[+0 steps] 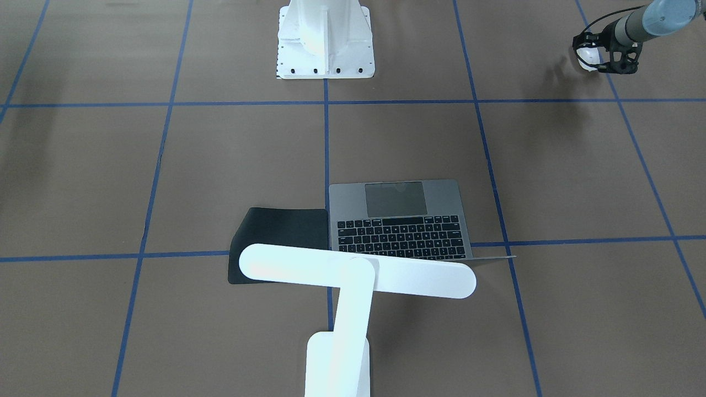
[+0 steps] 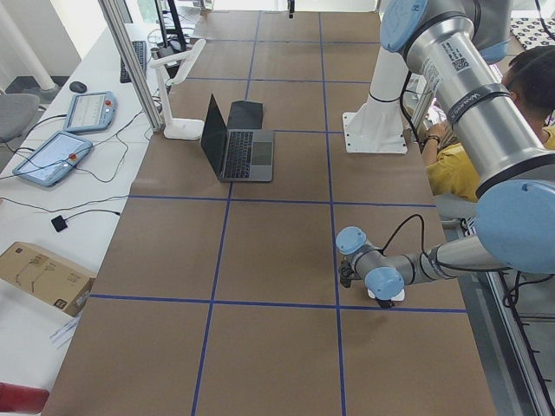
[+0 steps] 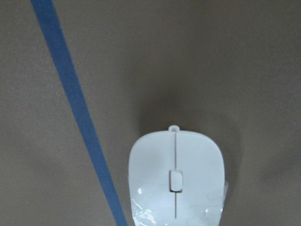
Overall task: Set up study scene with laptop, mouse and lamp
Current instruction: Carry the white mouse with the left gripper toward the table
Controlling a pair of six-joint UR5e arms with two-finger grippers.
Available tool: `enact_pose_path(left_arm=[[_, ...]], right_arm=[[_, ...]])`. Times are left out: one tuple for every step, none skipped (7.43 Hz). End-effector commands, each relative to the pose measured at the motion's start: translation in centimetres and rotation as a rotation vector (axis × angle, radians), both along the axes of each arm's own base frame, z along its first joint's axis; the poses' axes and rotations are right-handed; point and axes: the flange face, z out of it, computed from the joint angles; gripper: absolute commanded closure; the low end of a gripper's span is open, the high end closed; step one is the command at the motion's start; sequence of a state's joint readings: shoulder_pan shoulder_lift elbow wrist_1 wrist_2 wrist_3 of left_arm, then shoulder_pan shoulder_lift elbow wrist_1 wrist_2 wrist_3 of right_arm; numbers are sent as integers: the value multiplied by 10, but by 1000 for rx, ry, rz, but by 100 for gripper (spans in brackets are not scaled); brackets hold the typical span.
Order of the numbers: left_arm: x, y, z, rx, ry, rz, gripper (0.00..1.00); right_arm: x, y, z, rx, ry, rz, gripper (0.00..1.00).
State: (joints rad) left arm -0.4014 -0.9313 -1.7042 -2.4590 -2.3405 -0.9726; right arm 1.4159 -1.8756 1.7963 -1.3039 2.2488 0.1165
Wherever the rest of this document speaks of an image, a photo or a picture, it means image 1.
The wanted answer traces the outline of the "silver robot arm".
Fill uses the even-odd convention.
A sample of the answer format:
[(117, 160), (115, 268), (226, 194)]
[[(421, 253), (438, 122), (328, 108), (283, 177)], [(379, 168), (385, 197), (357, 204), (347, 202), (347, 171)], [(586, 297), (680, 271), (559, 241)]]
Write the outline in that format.
[(586, 71), (634, 74), (645, 42), (676, 33), (698, 18), (704, 18), (703, 1), (652, 1), (597, 18), (575, 35), (571, 48)]

